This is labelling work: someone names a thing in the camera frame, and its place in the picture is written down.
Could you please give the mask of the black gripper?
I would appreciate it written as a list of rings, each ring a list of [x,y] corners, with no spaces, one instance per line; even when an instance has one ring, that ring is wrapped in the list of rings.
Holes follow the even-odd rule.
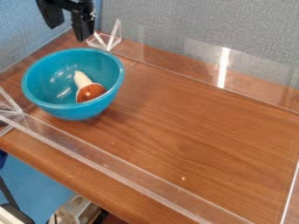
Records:
[[[92,0],[36,0],[45,24],[50,29],[64,23],[62,10],[70,11],[70,25],[76,40],[82,42],[94,31],[94,16]]]

